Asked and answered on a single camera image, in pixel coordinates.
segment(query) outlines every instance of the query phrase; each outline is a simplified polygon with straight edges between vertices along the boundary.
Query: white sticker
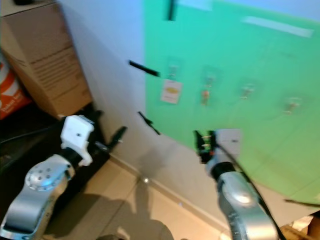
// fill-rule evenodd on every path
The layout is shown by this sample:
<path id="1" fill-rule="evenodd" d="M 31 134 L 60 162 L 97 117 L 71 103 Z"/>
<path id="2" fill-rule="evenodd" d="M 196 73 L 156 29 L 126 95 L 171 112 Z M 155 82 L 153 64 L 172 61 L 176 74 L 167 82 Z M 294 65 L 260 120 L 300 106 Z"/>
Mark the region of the white sticker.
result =
<path id="1" fill-rule="evenodd" d="M 213 0 L 178 0 L 178 4 L 204 11 L 211 11 Z"/>
<path id="2" fill-rule="evenodd" d="M 164 80 L 161 100 L 171 104 L 177 104 L 182 89 L 182 83 L 170 79 Z"/>

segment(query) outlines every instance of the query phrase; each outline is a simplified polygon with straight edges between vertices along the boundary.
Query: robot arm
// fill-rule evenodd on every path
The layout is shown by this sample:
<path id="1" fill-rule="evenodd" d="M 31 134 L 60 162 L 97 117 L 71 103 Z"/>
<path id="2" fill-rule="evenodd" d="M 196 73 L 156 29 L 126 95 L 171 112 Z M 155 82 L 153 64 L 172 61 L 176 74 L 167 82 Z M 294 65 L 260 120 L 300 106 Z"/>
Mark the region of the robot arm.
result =
<path id="1" fill-rule="evenodd" d="M 61 152 L 32 167 L 22 191 L 11 203 L 0 226 L 0 237 L 9 240 L 39 240 L 46 230 L 55 203 L 80 166 L 92 162 L 94 150 L 109 153 L 120 141 L 120 128 L 108 146 L 94 141 L 94 122 L 84 116 L 65 119 L 61 132 Z"/>
<path id="2" fill-rule="evenodd" d="M 204 137 L 195 131 L 195 136 L 201 163 L 217 182 L 218 204 L 233 240 L 278 240 L 275 223 L 259 204 L 260 196 L 218 145 L 219 130 Z"/>

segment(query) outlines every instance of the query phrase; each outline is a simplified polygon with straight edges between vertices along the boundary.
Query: cardboard box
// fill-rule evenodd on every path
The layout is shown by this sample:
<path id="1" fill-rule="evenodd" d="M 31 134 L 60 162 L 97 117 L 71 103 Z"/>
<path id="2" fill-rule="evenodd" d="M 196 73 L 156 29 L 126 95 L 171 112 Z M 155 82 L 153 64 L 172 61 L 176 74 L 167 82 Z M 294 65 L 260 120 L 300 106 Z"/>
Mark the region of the cardboard box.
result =
<path id="1" fill-rule="evenodd" d="M 54 117 L 92 101 L 56 3 L 16 6 L 1 0 L 1 48 L 38 106 Z"/>

